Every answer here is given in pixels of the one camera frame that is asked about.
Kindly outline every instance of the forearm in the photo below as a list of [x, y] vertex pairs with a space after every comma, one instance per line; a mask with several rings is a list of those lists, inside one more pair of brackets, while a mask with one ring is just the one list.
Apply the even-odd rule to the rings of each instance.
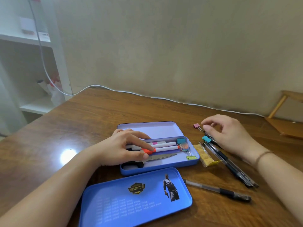
[[303, 224], [303, 173], [272, 153], [260, 158], [257, 170], [287, 209]]
[[97, 164], [82, 151], [0, 218], [0, 226], [66, 226]]

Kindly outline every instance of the person's left hand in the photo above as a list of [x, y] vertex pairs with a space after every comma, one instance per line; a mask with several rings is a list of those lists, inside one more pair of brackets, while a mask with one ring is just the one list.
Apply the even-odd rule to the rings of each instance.
[[154, 148], [141, 139], [150, 139], [148, 135], [132, 129], [117, 129], [113, 135], [89, 148], [85, 151], [93, 153], [98, 159], [99, 165], [119, 165], [128, 161], [140, 161], [147, 159], [148, 154], [141, 151], [128, 151], [126, 145], [134, 144], [153, 151]]

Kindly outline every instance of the black scissors handle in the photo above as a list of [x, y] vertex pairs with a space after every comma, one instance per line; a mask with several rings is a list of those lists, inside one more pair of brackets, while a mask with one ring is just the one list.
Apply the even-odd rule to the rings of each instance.
[[123, 163], [121, 165], [121, 168], [123, 169], [125, 166], [137, 166], [138, 168], [143, 168], [144, 167], [144, 162], [141, 162], [141, 161], [130, 161], [130, 162], [126, 162], [126, 163]]

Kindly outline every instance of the printed character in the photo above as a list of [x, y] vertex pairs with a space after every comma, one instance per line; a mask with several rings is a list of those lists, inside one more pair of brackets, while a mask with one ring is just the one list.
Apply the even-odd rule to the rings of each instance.
[[163, 188], [165, 195], [169, 198], [169, 194], [166, 192], [166, 187], [169, 190], [171, 202], [173, 202], [174, 200], [178, 200], [179, 199], [178, 191], [174, 186], [174, 184], [171, 182], [171, 180], [169, 180], [168, 174], [165, 174], [165, 179], [163, 180]]

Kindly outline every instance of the logo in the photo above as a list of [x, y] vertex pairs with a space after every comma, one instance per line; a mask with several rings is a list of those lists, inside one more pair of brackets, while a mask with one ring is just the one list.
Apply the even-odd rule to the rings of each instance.
[[145, 184], [142, 183], [135, 183], [131, 185], [130, 188], [128, 188], [128, 190], [131, 193], [136, 193], [136, 194], [140, 194], [144, 189], [145, 189]]

